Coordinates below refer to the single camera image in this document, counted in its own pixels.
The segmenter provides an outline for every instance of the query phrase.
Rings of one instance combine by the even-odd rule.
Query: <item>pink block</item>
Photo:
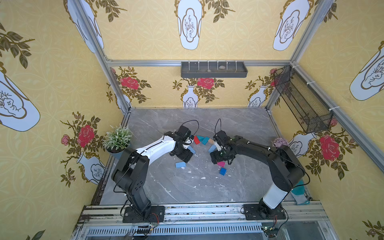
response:
[[[223,162],[218,162],[217,165],[220,166],[220,167],[224,167],[225,166],[225,162],[224,161]]]

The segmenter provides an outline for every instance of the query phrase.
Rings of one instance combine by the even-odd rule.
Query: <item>vent grille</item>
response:
[[[183,224],[159,225],[150,235],[195,235],[210,233],[262,233],[261,223],[217,223],[217,224]],[[139,228],[137,226],[120,227],[90,227],[87,237],[97,236],[125,236],[133,235]]]

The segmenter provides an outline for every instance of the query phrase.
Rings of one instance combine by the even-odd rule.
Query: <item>black wire basket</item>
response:
[[[291,66],[278,69],[273,77],[277,91],[305,133],[329,129],[333,112]]]

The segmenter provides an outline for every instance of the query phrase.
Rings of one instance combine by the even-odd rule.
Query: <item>mounting plate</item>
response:
[[[278,220],[285,219],[285,213],[281,204],[275,209],[269,209],[267,215],[263,214],[263,209],[260,204],[244,204],[245,219],[247,220],[274,220],[274,216],[277,216]]]
[[[151,222],[151,223],[157,223],[157,218],[154,214],[157,214],[159,216],[159,222],[164,221],[164,212],[165,207],[164,206],[152,206],[150,210],[150,215],[148,217],[148,221],[143,220],[139,216],[136,215],[136,213],[133,212],[132,208],[127,207],[124,212],[124,217],[122,219],[123,223],[140,223],[140,222]]]

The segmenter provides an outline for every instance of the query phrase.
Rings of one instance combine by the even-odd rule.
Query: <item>pink rose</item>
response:
[[[85,147],[85,145],[90,143],[94,137],[95,134],[93,133],[93,128],[91,128],[90,125],[86,125],[81,128],[77,143],[80,144],[81,147]]]
[[[339,157],[339,144],[335,141],[335,139],[331,138],[329,135],[325,135],[320,138],[321,144],[321,153],[325,160],[334,161]]]
[[[331,124],[332,127],[336,126],[337,125],[337,119],[336,118],[332,118],[330,124]]]
[[[137,80],[131,77],[122,78],[120,82],[121,82],[121,85],[127,88],[132,88],[136,90],[139,88],[139,84],[137,83]]]
[[[70,141],[70,137],[68,135],[64,135],[63,138],[61,139],[61,144],[64,144],[65,146],[67,146],[69,141]]]
[[[206,89],[211,89],[215,83],[213,78],[199,78],[197,81],[198,86],[202,86]]]
[[[269,72],[269,75],[273,75],[277,71],[277,68],[272,68]]]

